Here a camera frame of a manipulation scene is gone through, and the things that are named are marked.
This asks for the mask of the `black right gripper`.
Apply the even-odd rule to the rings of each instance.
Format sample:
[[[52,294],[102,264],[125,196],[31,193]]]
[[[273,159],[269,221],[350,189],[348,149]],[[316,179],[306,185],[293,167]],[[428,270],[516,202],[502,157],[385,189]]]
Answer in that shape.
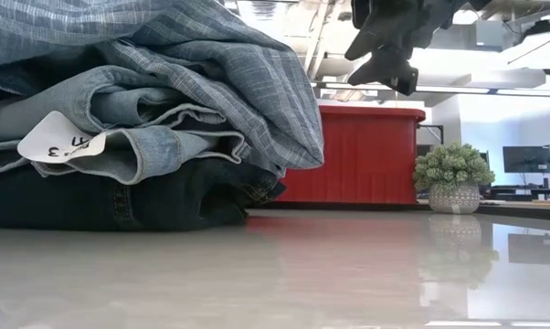
[[[411,47],[415,38],[428,44],[460,9],[460,0],[351,0],[351,5],[358,33],[344,57],[356,60],[387,45]],[[380,49],[348,78],[352,86],[373,82],[409,96],[417,88],[418,70],[401,53]]]

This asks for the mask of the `blue striped shirt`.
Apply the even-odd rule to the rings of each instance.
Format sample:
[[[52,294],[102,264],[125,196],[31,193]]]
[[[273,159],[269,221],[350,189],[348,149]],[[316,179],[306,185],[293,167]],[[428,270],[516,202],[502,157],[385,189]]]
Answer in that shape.
[[[321,116],[296,53],[217,0],[0,0],[0,97],[107,64],[218,111],[282,168],[323,164]]]

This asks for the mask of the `dark navy jeans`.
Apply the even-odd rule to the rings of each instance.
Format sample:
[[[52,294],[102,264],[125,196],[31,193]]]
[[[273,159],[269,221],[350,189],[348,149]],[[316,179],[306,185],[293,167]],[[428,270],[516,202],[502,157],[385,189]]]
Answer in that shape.
[[[285,190],[272,172],[218,158],[133,186],[73,173],[42,177],[30,165],[0,174],[0,228],[195,231],[242,225],[246,209]]]

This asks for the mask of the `red plastic laundry bin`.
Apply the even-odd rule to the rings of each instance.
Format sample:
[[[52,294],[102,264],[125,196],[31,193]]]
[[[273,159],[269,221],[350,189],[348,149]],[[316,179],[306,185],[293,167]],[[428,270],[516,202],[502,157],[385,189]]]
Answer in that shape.
[[[422,110],[322,105],[324,164],[291,170],[282,202],[413,205]]]

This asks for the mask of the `long ceiling light bar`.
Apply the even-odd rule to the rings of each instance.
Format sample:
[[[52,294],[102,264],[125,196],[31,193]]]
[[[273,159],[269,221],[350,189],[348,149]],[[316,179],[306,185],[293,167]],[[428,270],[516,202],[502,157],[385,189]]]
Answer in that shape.
[[[550,90],[499,89],[496,94],[501,96],[550,98]]]
[[[347,83],[315,81],[311,83],[314,89],[352,90],[354,87]]]
[[[416,92],[444,94],[488,94],[489,89],[456,86],[417,86]]]

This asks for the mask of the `green artificial plant in pot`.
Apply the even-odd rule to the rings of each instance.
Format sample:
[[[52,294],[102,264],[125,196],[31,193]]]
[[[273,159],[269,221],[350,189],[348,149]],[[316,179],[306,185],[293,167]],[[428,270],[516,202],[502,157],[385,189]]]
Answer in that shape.
[[[480,187],[491,184],[495,173],[476,148],[453,143],[418,156],[413,180],[434,212],[466,215],[478,209]]]

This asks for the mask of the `dark computer monitor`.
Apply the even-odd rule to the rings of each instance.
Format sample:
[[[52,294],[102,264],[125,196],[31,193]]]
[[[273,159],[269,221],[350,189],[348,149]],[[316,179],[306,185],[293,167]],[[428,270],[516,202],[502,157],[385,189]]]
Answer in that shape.
[[[550,173],[550,150],[543,146],[504,146],[505,173]]]

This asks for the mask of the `white paper tag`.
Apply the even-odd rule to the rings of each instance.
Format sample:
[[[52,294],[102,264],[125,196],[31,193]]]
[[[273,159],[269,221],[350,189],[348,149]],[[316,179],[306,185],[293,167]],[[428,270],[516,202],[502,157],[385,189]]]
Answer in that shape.
[[[89,135],[63,113],[52,111],[19,142],[16,150],[32,162],[64,164],[75,158],[101,154],[106,137],[106,132]]]

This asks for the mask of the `ribbed silver air duct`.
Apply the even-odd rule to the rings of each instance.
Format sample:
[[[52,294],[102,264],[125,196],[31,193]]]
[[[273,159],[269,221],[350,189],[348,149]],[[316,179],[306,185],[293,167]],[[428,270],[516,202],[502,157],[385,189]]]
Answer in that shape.
[[[250,7],[254,17],[267,20],[272,19],[276,15],[278,5],[271,0],[252,0]]]

